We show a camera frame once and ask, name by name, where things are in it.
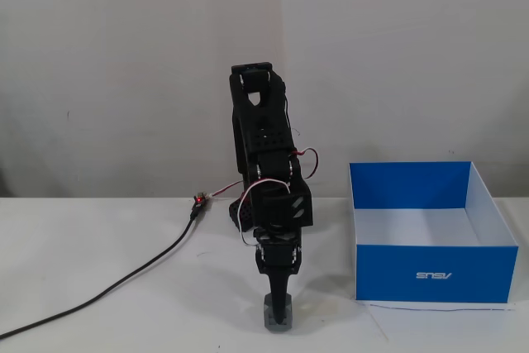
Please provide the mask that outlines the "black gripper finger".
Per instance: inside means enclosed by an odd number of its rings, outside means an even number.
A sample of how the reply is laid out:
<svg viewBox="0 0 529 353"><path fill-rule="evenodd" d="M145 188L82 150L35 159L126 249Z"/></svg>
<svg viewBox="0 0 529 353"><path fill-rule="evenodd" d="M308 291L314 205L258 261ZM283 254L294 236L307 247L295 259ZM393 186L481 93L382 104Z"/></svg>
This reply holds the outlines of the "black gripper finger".
<svg viewBox="0 0 529 353"><path fill-rule="evenodd" d="M270 293L267 294L267 324L292 324L292 296L287 292L289 273L269 275Z"/></svg>

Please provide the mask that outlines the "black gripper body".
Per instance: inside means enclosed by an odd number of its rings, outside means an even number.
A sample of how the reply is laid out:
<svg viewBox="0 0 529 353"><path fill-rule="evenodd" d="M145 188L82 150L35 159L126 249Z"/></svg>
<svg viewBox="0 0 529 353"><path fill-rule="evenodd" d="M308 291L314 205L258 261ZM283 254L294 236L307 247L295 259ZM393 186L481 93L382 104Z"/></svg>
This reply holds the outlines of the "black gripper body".
<svg viewBox="0 0 529 353"><path fill-rule="evenodd" d="M302 263L300 241L264 241L257 245L255 261L261 274L297 274Z"/></svg>

